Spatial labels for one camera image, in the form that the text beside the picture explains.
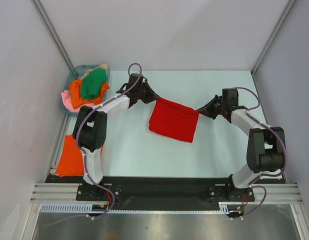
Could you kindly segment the red t shirt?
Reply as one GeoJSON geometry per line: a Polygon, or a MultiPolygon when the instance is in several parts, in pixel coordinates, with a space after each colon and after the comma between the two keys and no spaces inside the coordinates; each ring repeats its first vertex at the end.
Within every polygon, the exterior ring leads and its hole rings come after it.
{"type": "Polygon", "coordinates": [[[193,142],[199,112],[164,98],[156,100],[148,129],[164,137],[193,142]]]}

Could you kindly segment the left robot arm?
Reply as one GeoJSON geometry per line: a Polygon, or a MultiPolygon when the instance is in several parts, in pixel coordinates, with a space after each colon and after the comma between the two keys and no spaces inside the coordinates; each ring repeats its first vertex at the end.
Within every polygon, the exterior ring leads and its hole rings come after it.
{"type": "Polygon", "coordinates": [[[159,98],[147,78],[140,73],[130,73],[129,80],[115,95],[95,107],[79,110],[72,137],[75,139],[83,161],[83,183],[78,189],[78,201],[100,201],[104,195],[114,200],[111,191],[101,185],[104,178],[101,155],[107,137],[108,118],[131,108],[139,100],[149,104],[159,98]]]}

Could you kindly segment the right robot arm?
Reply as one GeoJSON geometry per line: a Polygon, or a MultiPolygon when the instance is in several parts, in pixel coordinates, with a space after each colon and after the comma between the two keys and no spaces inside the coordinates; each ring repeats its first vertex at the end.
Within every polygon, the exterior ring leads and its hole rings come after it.
{"type": "Polygon", "coordinates": [[[277,178],[283,175],[288,153],[285,132],[252,115],[252,108],[239,104],[240,87],[224,88],[222,95],[214,98],[197,111],[210,119],[222,116],[237,126],[248,137],[246,164],[231,174],[221,187],[210,187],[210,201],[238,202],[254,196],[252,184],[263,177],[277,178]]]}

